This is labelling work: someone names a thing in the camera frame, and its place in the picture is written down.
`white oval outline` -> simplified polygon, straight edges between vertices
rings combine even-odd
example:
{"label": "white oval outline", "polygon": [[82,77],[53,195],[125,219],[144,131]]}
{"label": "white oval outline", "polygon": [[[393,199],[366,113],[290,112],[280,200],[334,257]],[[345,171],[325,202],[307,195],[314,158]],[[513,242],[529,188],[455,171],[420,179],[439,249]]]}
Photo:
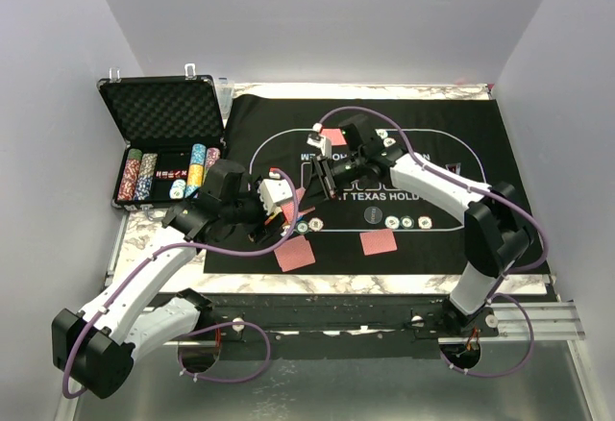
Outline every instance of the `white oval outline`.
{"label": "white oval outline", "polygon": [[[396,129],[392,128],[392,129],[385,129],[386,131],[397,131]],[[275,133],[274,135],[272,135],[271,137],[269,137],[268,139],[266,139],[256,150],[256,152],[254,153],[254,155],[252,156],[252,159],[250,160],[250,166],[249,166],[249,172],[250,174],[252,174],[252,167],[254,165],[254,161],[257,158],[258,152],[260,152],[260,149],[262,149],[269,141],[271,141],[272,139],[275,139],[276,137],[285,135],[286,133],[294,133],[294,132],[309,132],[309,131],[313,131],[310,128],[295,128],[292,130],[286,130],[286,131],[280,131],[279,133]],[[413,131],[413,132],[419,132],[419,133],[439,133],[441,135],[444,136],[448,136],[454,140],[456,140],[457,142],[459,142],[461,145],[463,145],[466,149],[468,149],[470,151],[470,153],[472,154],[472,156],[475,158],[475,160],[477,161],[477,163],[479,164],[479,168],[480,168],[480,174],[482,176],[482,181],[484,183],[487,184],[487,177],[485,176],[484,173],[484,167],[482,166],[482,162],[479,159],[479,156],[476,154],[476,152],[474,150],[472,150],[472,148],[466,144],[463,140],[461,140],[459,137],[452,135],[451,133],[447,133],[446,131],[440,131],[440,130],[433,130],[431,128],[425,128],[425,129],[420,129],[420,128],[403,128],[402,131]],[[416,232],[416,233],[424,233],[424,232],[430,232],[430,233],[434,233],[434,232],[454,232],[454,231],[458,231],[463,229],[463,226],[457,226],[457,227],[452,227],[449,229],[430,229],[428,231],[425,231],[424,229],[395,229],[394,232]],[[323,229],[320,232],[374,232],[377,229]]]}

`table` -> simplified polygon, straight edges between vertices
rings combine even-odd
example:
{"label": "table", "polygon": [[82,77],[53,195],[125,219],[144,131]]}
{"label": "table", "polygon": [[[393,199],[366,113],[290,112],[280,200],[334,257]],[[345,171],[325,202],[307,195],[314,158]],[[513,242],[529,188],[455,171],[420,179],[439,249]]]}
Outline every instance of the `table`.
{"label": "table", "polygon": [[[334,99],[424,99],[488,100],[487,86],[353,86],[315,84],[239,85],[235,96],[255,94],[270,98]],[[164,239],[157,219],[162,210],[149,214],[132,212],[123,221],[116,262],[108,272],[107,285],[120,278],[149,254],[148,243],[154,237]],[[208,274],[203,272],[206,253],[182,268],[161,290],[175,293],[193,288],[200,293],[261,294],[448,294],[458,275],[260,275]],[[500,292],[544,295],[551,279],[546,275],[510,276]]]}
{"label": "table", "polygon": [[[235,95],[243,93],[287,98],[489,99],[486,86],[252,84],[238,86]],[[149,217],[160,214],[153,211]],[[106,285],[125,275],[135,261],[142,260],[149,240],[160,234],[160,223],[149,217],[144,212],[124,217]],[[205,256],[202,253],[181,269],[162,292],[192,287],[202,293],[430,295],[447,294],[457,281],[457,276],[433,275],[206,274]],[[519,275],[507,280],[501,291],[539,297],[551,282],[547,275]],[[483,344],[483,357],[477,369],[496,371],[513,365],[526,347],[524,342]],[[600,419],[596,417],[600,401],[593,397],[583,353],[582,342],[538,342],[534,359],[524,371],[489,381],[464,379],[451,373],[440,360],[276,360],[263,377],[228,386],[194,384],[188,378],[179,378],[176,349],[168,345],[148,356],[108,401],[100,401],[91,394],[82,397],[74,419]],[[256,365],[257,362],[220,361],[214,370],[232,377],[250,372]]]}

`black bracket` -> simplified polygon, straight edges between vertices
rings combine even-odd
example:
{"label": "black bracket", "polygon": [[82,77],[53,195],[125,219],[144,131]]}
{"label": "black bracket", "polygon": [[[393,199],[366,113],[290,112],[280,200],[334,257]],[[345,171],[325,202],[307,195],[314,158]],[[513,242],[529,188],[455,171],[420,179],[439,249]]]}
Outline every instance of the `black bracket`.
{"label": "black bracket", "polygon": [[[53,359],[56,368],[64,371],[68,354],[86,321],[64,309],[51,324]],[[108,330],[92,328],[79,348],[70,377],[87,387],[101,399],[115,392],[128,378],[135,364],[131,353],[133,343],[117,344],[109,338]]]}
{"label": "black bracket", "polygon": [[493,315],[491,308],[482,308],[471,321],[463,327],[452,329],[447,322],[442,302],[412,308],[413,318],[405,325],[414,330],[417,339],[438,339],[440,337],[469,337],[477,328],[483,337],[498,336],[498,328],[487,325],[487,317]]}

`white poker chip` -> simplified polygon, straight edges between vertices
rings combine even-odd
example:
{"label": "white poker chip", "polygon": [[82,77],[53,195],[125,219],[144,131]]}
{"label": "white poker chip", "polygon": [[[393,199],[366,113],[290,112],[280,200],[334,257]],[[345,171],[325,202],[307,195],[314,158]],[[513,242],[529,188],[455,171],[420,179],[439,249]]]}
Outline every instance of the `white poker chip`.
{"label": "white poker chip", "polygon": [[169,190],[169,197],[173,200],[181,200],[184,198],[184,190],[179,187],[171,187],[171,190]]}
{"label": "white poker chip", "polygon": [[309,232],[309,225],[306,221],[301,221],[297,224],[297,232],[301,235],[305,235]]}
{"label": "white poker chip", "polygon": [[395,216],[386,216],[386,219],[384,219],[384,225],[389,229],[399,229],[400,220]]}
{"label": "white poker chip", "polygon": [[412,229],[414,226],[414,220],[410,216],[404,216],[402,218],[402,227],[404,229]]}
{"label": "white poker chip", "polygon": [[429,216],[421,216],[419,217],[419,227],[421,229],[431,229],[433,227],[433,222]]}
{"label": "white poker chip", "polygon": [[181,200],[182,198],[184,198],[184,192],[185,180],[176,179],[175,181],[173,181],[171,189],[169,190],[169,197],[171,197],[173,200]]}
{"label": "white poker chip", "polygon": [[322,230],[323,227],[325,227],[325,223],[322,221],[322,219],[319,219],[318,217],[312,217],[307,225],[315,232],[318,232]]}

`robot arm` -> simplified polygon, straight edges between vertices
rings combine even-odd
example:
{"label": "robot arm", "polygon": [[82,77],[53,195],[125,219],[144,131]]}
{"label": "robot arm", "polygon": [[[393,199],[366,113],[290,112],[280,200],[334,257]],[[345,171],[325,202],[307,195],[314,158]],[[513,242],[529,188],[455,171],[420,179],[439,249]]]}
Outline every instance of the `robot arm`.
{"label": "robot arm", "polygon": [[[311,160],[310,179],[300,210],[323,200],[334,200],[342,188],[360,180],[379,181],[415,193],[451,214],[464,225],[468,263],[444,302],[443,321],[449,331],[458,332],[477,316],[502,274],[536,238],[535,229],[515,211],[470,189],[496,193],[519,206],[518,192],[506,183],[490,186],[462,178],[419,155],[412,157],[398,144],[385,146],[363,114],[353,116],[339,127],[351,155],[333,161],[329,140],[320,136],[322,125],[314,125],[307,143],[317,147],[321,154]],[[437,168],[437,174],[426,168]]]}
{"label": "robot arm", "polygon": [[[135,363],[153,349],[179,335],[213,325],[209,300],[188,289],[165,306],[143,314],[164,284],[198,254],[186,241],[203,243],[229,235],[241,225],[253,241],[278,233],[284,222],[280,206],[292,200],[289,184],[279,179],[256,179],[248,192],[240,192],[245,170],[231,161],[218,161],[197,198],[187,198],[169,209],[162,221],[170,227],[148,246],[154,253],[162,246],[184,243],[151,259],[147,268],[135,269],[117,279],[78,313],[62,310],[52,323],[54,365],[66,368],[77,337],[91,328],[79,347],[70,376],[104,399],[128,378]],[[124,280],[131,281],[113,303],[105,304]]]}

